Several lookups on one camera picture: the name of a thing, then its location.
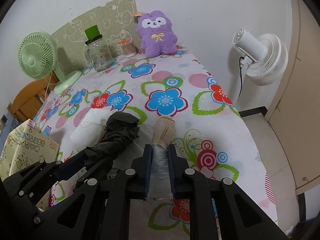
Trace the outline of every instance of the orange lid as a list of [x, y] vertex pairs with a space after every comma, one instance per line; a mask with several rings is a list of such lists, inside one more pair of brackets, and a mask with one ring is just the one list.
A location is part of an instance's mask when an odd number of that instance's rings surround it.
[[140, 17], [140, 16], [142, 16], [142, 15], [144, 15], [144, 13], [142, 13], [142, 12], [132, 12], [132, 13], [131, 13], [131, 16], [132, 16], [132, 17]]
[[131, 39], [125, 39], [122, 41], [118, 41], [117, 44], [122, 44], [122, 43], [129, 42], [129, 41], [131, 41]]

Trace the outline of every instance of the white wall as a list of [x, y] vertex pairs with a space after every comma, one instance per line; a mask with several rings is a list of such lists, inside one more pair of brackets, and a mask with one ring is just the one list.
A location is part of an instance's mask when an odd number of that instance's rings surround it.
[[320, 211], [320, 184], [304, 193], [306, 198], [306, 219], [315, 218]]
[[[0, 115], [20, 89], [31, 81], [19, 69], [18, 47], [31, 32], [53, 33], [66, 22], [111, 0], [16, 0], [0, 24]], [[138, 11], [162, 10], [173, 30], [207, 67], [227, 94], [238, 93], [238, 59], [233, 48], [235, 32], [244, 27], [253, 35], [272, 32], [289, 47], [292, 31], [290, 0], [136, 0]], [[267, 107], [276, 84], [257, 87], [245, 80], [237, 102], [239, 111]]]

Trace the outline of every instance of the black baseboard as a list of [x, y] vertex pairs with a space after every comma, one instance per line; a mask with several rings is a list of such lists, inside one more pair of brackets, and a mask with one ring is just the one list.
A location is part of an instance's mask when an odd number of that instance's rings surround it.
[[314, 223], [316, 218], [299, 222], [293, 229], [292, 233], [288, 236], [290, 240], [318, 240], [319, 231], [317, 228], [312, 230], [312, 226], [316, 226]]
[[300, 222], [306, 221], [307, 210], [306, 210], [306, 198], [304, 193], [299, 194], [298, 196], [298, 205], [299, 205], [299, 218]]
[[265, 106], [261, 106], [261, 107], [257, 107], [257, 108], [253, 108], [253, 109], [249, 109], [249, 110], [240, 111], [239, 115], [241, 117], [246, 117], [249, 115], [261, 113], [263, 116], [265, 116], [267, 111], [268, 111], [268, 109]]

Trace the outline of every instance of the gift bag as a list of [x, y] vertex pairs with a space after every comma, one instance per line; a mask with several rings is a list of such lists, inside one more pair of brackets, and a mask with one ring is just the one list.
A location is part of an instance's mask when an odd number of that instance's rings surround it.
[[[47, 163], [56, 160], [59, 144], [43, 133], [32, 120], [27, 120], [10, 132], [0, 156], [1, 180], [44, 160]], [[37, 204], [43, 210], [49, 207], [49, 192]]]

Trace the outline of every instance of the door frame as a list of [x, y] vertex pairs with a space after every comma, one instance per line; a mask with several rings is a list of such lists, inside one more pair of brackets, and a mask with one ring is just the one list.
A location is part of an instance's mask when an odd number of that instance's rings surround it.
[[300, 16], [300, 6], [299, 6], [298, 0], [291, 0], [291, 5], [292, 5], [292, 36], [291, 36], [291, 44], [290, 44], [290, 50], [289, 50], [288, 65], [281, 78], [281, 82], [279, 84], [277, 92], [264, 117], [267, 121], [270, 120], [272, 114], [277, 109], [280, 103], [280, 100], [284, 94], [284, 91], [287, 88], [287, 85], [289, 83], [294, 64], [296, 63], [298, 46], [300, 41], [301, 16]]

